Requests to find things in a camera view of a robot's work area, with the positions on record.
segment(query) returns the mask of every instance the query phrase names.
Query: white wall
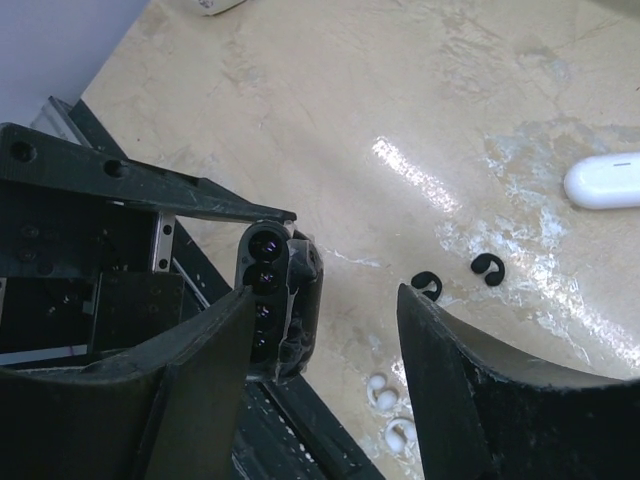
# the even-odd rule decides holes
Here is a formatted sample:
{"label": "white wall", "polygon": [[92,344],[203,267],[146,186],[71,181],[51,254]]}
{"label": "white wall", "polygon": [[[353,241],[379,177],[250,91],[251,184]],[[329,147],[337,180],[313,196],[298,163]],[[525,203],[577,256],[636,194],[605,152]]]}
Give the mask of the white wall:
{"label": "white wall", "polygon": [[148,0],[1,0],[0,123],[75,103]]}

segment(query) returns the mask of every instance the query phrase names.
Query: screw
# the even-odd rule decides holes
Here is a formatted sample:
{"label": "screw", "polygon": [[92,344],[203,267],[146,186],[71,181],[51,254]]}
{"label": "screw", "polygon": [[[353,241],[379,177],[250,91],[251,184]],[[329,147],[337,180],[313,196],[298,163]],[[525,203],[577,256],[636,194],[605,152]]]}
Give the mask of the screw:
{"label": "screw", "polygon": [[38,235],[40,235],[40,230],[38,230],[38,228],[34,227],[33,225],[25,225],[20,229],[20,233],[22,233],[22,236],[24,238],[36,238]]}
{"label": "screw", "polygon": [[18,260],[23,263],[31,263],[36,259],[36,252],[33,250],[29,250],[28,248],[23,248],[18,252]]}

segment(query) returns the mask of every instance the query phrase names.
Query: white ball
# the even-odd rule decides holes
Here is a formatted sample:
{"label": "white ball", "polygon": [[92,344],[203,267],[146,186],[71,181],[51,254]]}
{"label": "white ball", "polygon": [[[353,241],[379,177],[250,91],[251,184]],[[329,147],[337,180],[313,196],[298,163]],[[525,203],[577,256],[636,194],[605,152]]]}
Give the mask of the white ball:
{"label": "white ball", "polygon": [[378,400],[376,401],[376,407],[380,410],[390,410],[398,401],[398,395],[393,390],[385,390],[380,395],[378,395]]}
{"label": "white ball", "polygon": [[372,375],[369,379],[369,388],[371,390],[381,390],[387,384],[387,380],[382,375]]}
{"label": "white ball", "polygon": [[398,433],[396,433],[393,429],[389,429],[384,432],[384,440],[387,442],[389,449],[393,453],[402,453],[404,451],[404,446],[406,442],[404,438],[402,438]]}

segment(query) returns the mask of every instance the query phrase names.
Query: marble floor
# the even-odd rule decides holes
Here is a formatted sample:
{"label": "marble floor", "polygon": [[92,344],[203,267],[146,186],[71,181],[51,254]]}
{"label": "marble floor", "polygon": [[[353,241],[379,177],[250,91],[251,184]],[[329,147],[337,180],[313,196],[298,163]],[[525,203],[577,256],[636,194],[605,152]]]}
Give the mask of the marble floor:
{"label": "marble floor", "polygon": [[[390,479],[422,478],[381,430],[411,415],[396,289],[522,350],[640,374],[638,210],[573,207],[576,161],[640,150],[640,4],[248,0],[199,17],[152,1],[85,94],[135,159],[298,213],[324,253],[306,378]],[[228,280],[241,227],[188,222]],[[473,257],[504,259],[488,288]],[[366,400],[374,372],[401,402]]]}

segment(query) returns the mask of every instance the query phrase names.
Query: screw hole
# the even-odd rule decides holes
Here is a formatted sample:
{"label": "screw hole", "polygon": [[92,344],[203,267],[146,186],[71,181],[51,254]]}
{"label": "screw hole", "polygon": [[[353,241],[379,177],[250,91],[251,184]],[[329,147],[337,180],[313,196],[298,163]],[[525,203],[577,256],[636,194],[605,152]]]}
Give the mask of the screw hole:
{"label": "screw hole", "polygon": [[27,142],[13,142],[9,147],[9,155],[18,162],[29,163],[36,159],[38,152]]}
{"label": "screw hole", "polygon": [[112,178],[122,178],[129,171],[129,167],[127,167],[124,163],[119,162],[118,160],[106,161],[103,169],[104,173]]}

